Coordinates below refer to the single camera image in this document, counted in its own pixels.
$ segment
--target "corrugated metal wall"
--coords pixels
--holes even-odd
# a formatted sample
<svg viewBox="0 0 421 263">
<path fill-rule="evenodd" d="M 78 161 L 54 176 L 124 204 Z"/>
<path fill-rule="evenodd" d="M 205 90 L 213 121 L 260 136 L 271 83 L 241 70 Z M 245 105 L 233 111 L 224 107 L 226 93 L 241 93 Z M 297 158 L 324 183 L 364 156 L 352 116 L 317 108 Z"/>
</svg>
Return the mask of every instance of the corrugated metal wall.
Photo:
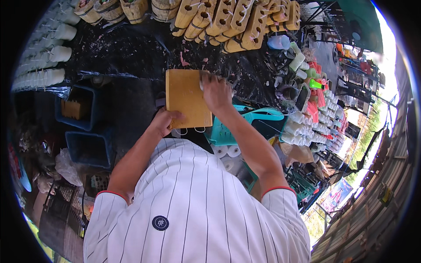
<svg viewBox="0 0 421 263">
<path fill-rule="evenodd" d="M 406 111 L 411 92 L 400 90 L 400 103 L 383 169 L 370 181 L 353 206 L 323 234 L 312 251 L 312 262 L 343 262 L 367 258 L 379 253 L 389 241 L 397 223 L 412 176 L 412 168 L 407 161 L 405 139 Z M 377 196 L 386 184 L 394 192 L 394 199 L 384 207 Z"/>
</svg>

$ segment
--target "striped shirt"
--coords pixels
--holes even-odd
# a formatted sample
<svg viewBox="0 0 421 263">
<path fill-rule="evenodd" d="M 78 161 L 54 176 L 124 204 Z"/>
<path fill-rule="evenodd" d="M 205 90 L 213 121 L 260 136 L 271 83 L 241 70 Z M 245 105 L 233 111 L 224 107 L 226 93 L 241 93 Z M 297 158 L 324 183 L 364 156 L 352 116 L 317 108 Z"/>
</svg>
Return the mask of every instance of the striped shirt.
<svg viewBox="0 0 421 263">
<path fill-rule="evenodd" d="M 97 195 L 85 262 L 309 262 L 310 240 L 291 189 L 261 203 L 221 160 L 184 139 L 162 139 L 133 203 Z"/>
</svg>

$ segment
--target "plastic bag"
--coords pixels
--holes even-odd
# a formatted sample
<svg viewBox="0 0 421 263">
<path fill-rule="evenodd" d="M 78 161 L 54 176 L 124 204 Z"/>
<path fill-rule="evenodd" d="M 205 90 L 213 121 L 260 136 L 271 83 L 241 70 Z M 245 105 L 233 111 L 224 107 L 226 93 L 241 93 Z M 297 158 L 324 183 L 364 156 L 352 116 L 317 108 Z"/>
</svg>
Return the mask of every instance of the plastic bag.
<svg viewBox="0 0 421 263">
<path fill-rule="evenodd" d="M 67 148 L 61 149 L 60 154 L 56 156 L 56 171 L 75 186 L 82 186 L 82 181 L 78 175 L 78 170 L 81 167 L 82 165 L 72 162 Z"/>
</svg>

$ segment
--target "yellow wooden block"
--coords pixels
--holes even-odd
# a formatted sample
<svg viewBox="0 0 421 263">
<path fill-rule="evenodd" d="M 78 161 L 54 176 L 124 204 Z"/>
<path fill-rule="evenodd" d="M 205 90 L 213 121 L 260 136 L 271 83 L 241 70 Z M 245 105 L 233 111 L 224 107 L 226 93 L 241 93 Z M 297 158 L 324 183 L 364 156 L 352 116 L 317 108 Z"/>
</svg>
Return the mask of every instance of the yellow wooden block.
<svg viewBox="0 0 421 263">
<path fill-rule="evenodd" d="M 199 3 L 200 0 L 181 0 L 174 26 L 180 29 L 186 29 L 196 15 Z"/>
<path fill-rule="evenodd" d="M 234 8 L 235 0 L 219 0 L 212 24 L 205 29 L 206 34 L 214 37 L 227 31 L 231 24 Z"/>
<path fill-rule="evenodd" d="M 213 46 L 218 46 L 220 44 L 220 42 L 218 42 L 214 37 L 209 38 L 209 43 Z"/>
<path fill-rule="evenodd" d="M 256 3 L 256 5 L 261 5 L 261 6 L 265 6 L 267 4 L 269 4 L 270 0 L 258 0 L 258 2 Z"/>
<path fill-rule="evenodd" d="M 210 24 L 213 18 L 217 0 L 201 0 L 203 5 L 199 5 L 196 15 L 188 25 L 184 36 L 185 39 L 195 39 L 199 33 Z"/>
<path fill-rule="evenodd" d="M 238 0 L 234 9 L 234 15 L 231 19 L 230 29 L 222 32 L 215 37 L 219 42 L 225 42 L 233 36 L 244 32 L 248 18 L 250 17 L 254 0 Z"/>
<path fill-rule="evenodd" d="M 206 106 L 200 90 L 199 70 L 168 69 L 165 73 L 166 106 L 179 111 L 186 118 L 170 124 L 173 129 L 212 126 L 212 113 Z"/>
<path fill-rule="evenodd" d="M 286 11 L 286 6 L 281 6 L 280 11 L 269 15 L 266 24 L 273 25 L 275 22 L 283 23 L 289 19 L 289 11 Z"/>
<path fill-rule="evenodd" d="M 263 42 L 264 28 L 266 25 L 268 10 L 261 5 L 256 5 L 248 21 L 243 34 L 237 35 L 236 39 L 225 42 L 223 53 L 233 53 L 243 50 L 259 49 Z"/>
<path fill-rule="evenodd" d="M 270 0 L 265 8 L 269 10 L 269 14 L 281 11 L 281 0 Z"/>
<path fill-rule="evenodd" d="M 280 32 L 287 30 L 299 30 L 300 29 L 300 5 L 297 1 L 291 1 L 289 20 L 285 23 L 279 23 L 279 25 L 269 25 L 269 32 Z"/>
</svg>

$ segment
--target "banner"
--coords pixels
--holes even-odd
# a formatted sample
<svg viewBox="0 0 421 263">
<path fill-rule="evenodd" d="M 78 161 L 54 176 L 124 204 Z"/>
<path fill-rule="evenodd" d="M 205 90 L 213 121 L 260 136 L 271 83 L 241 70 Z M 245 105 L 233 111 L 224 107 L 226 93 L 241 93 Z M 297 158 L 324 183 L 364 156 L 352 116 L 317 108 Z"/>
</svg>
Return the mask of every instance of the banner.
<svg viewBox="0 0 421 263">
<path fill-rule="evenodd" d="M 329 192 L 328 197 L 320 205 L 326 212 L 332 212 L 336 209 L 353 188 L 342 177 Z"/>
</svg>

